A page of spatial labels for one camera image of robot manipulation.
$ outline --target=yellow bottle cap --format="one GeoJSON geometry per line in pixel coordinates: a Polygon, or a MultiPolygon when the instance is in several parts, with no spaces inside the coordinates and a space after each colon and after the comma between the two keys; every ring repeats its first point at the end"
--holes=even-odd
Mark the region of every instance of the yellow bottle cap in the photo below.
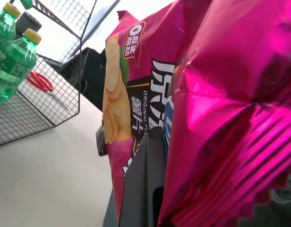
{"type": "Polygon", "coordinates": [[[6,3],[3,9],[14,18],[18,18],[21,15],[21,12],[9,2],[6,3]]]}
{"type": "Polygon", "coordinates": [[[25,33],[24,33],[24,37],[26,37],[27,39],[29,39],[30,41],[32,41],[35,44],[39,44],[40,41],[42,40],[42,38],[36,33],[36,31],[28,28],[25,33]]]}

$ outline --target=metal wire grid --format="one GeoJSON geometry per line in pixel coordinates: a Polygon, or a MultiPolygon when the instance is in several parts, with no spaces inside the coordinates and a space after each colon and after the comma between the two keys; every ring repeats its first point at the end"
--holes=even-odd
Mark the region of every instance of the metal wire grid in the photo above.
{"type": "MultiPolygon", "coordinates": [[[[37,6],[43,5],[38,0],[32,1],[33,4],[37,4],[37,6]]],[[[82,30],[80,31],[81,36],[69,31],[69,27],[64,23],[60,23],[61,20],[53,15],[51,11],[47,10],[42,12],[43,14],[47,13],[45,14],[47,17],[66,29],[69,35],[75,36],[73,46],[63,55],[64,59],[58,67],[62,67],[62,64],[69,60],[74,49],[79,47],[79,53],[71,62],[72,65],[79,66],[79,70],[77,70],[77,73],[70,70],[63,70],[63,75],[60,75],[50,64],[48,64],[54,62],[53,60],[47,57],[43,58],[42,56],[38,56],[37,64],[33,71],[48,78],[54,90],[51,94],[49,92],[44,92],[26,80],[20,85],[17,94],[7,101],[0,103],[0,145],[52,129],[79,113],[81,41],[96,1],[89,13],[86,10],[82,11],[83,8],[77,1],[70,1],[69,4],[65,1],[53,0],[51,3],[55,3],[55,7],[59,7],[58,10],[60,12],[63,8],[67,7],[64,14],[71,9],[70,6],[78,7],[80,9],[78,12],[83,12],[83,16],[79,16],[78,13],[75,14],[76,20],[78,18],[79,20],[83,19],[83,21],[78,23],[75,19],[72,20],[74,25],[79,26],[79,29],[82,30]],[[76,85],[78,90],[67,82],[67,80],[71,80],[71,77],[78,77],[79,80],[76,85]]]]}

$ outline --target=wire basket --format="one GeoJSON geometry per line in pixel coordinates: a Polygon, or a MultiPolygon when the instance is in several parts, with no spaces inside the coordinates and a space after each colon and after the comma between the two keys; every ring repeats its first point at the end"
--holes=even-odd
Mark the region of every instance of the wire basket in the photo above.
{"type": "MultiPolygon", "coordinates": [[[[49,18],[60,27],[64,35],[67,34],[63,39],[70,40],[70,45],[62,50],[57,60],[45,54],[37,56],[37,64],[33,71],[49,79],[54,87],[52,92],[44,92],[25,80],[13,97],[0,103],[0,146],[52,129],[79,114],[80,83],[74,87],[68,81],[73,76],[72,69],[81,68],[82,38],[96,1],[91,9],[85,9],[78,0],[43,2],[46,2],[46,5],[39,0],[32,0],[33,8],[27,10],[27,13],[37,20],[49,18]],[[66,19],[67,23],[56,14],[66,19]],[[79,51],[71,57],[77,47],[79,51]]],[[[13,2],[17,8],[21,7],[20,4],[19,0],[13,2]]],[[[80,80],[81,70],[76,71],[76,77],[80,80]]]]}

